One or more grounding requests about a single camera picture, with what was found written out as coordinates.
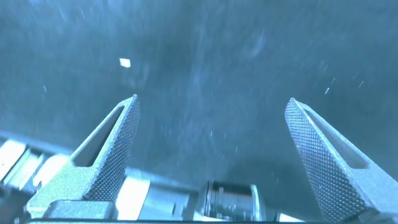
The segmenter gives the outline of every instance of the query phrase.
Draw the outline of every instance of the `blue-tinted surface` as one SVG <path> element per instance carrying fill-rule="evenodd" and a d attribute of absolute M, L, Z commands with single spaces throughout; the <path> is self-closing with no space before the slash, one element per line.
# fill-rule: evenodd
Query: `blue-tinted surface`
<path fill-rule="evenodd" d="M 398 179 L 397 8 L 394 1 L 4 1 L 0 129 L 75 149 L 137 93 L 131 166 L 198 186 L 257 184 L 275 207 L 319 218 L 284 108 L 290 97 L 310 105 Z"/>

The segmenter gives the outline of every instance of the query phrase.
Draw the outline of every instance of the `textured metal surface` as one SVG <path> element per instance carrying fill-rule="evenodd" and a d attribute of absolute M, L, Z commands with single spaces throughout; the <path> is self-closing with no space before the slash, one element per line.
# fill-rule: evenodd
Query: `textured metal surface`
<path fill-rule="evenodd" d="M 115 133 L 116 140 L 111 146 L 109 156 L 99 170 L 93 185 L 84 195 L 86 200 L 116 201 L 124 182 L 127 159 L 137 132 L 139 117 L 139 100 L 136 99 L 127 109 L 127 115 Z"/>
<path fill-rule="evenodd" d="M 116 201 L 138 119 L 136 95 L 116 105 L 60 171 L 29 200 L 27 209 L 32 218 L 43 217 L 56 200 Z"/>
<path fill-rule="evenodd" d="M 326 220 L 398 222 L 398 183 L 309 106 L 290 99 L 285 119 Z"/>
<path fill-rule="evenodd" d="M 364 200 L 294 99 L 286 107 L 285 118 L 325 218 L 338 222 L 365 211 Z"/>

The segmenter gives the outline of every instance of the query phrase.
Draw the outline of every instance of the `white particle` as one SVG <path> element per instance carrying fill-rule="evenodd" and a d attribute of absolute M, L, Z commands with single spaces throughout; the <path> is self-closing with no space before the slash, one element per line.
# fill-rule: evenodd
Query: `white particle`
<path fill-rule="evenodd" d="M 121 66 L 126 67 L 126 68 L 131 67 L 130 60 L 129 60 L 129 59 L 119 58 L 119 60 L 120 60 L 120 65 L 121 65 Z"/>

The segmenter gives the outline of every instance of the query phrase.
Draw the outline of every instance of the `machine part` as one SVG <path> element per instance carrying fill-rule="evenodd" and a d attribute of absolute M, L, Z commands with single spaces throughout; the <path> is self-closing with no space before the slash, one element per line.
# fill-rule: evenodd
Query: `machine part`
<path fill-rule="evenodd" d="M 15 187 L 18 190 L 26 190 L 30 192 L 36 191 L 33 185 L 33 178 L 36 172 L 41 168 L 45 155 L 35 153 L 30 148 L 26 149 L 23 155 L 16 162 L 14 167 L 4 178 L 4 183 Z"/>
<path fill-rule="evenodd" d="M 32 196 L 32 192 L 17 190 L 0 183 L 0 223 L 25 223 L 30 216 L 24 205 Z"/>
<path fill-rule="evenodd" d="M 198 192 L 151 182 L 139 220 L 192 220 Z"/>
<path fill-rule="evenodd" d="M 211 180 L 199 193 L 196 216 L 211 220 L 259 222 L 266 220 L 266 213 L 262 212 L 265 209 L 265 203 L 259 198 L 255 185 L 227 184 Z"/>
<path fill-rule="evenodd" d="M 111 220 L 118 217 L 113 202 L 89 202 L 82 200 L 57 200 L 52 202 L 43 218 L 74 218 Z"/>
<path fill-rule="evenodd" d="M 127 177 L 116 200 L 118 220 L 137 220 L 148 194 L 150 182 Z"/>
<path fill-rule="evenodd" d="M 0 180 L 5 181 L 11 168 L 25 152 L 24 143 L 9 139 L 0 147 Z"/>
<path fill-rule="evenodd" d="M 68 162 L 69 156 L 62 154 L 49 157 L 33 178 L 33 185 L 44 187 L 57 174 L 57 172 Z"/>
<path fill-rule="evenodd" d="M 398 214 L 398 183 L 309 106 L 290 99 L 285 119 L 323 216 L 367 222 Z"/>
<path fill-rule="evenodd" d="M 137 95 L 120 102 L 29 200 L 27 209 L 32 218 L 43 217 L 56 200 L 115 202 L 125 179 L 139 116 Z"/>

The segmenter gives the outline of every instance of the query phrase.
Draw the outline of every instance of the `dark background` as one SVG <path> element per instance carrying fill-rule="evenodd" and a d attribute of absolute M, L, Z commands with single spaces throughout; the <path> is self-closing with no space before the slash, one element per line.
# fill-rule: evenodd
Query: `dark background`
<path fill-rule="evenodd" d="M 396 1 L 1 1 L 0 129 L 76 149 L 137 93 L 131 167 L 257 184 L 320 219 L 284 108 L 310 105 L 398 180 L 397 35 Z"/>

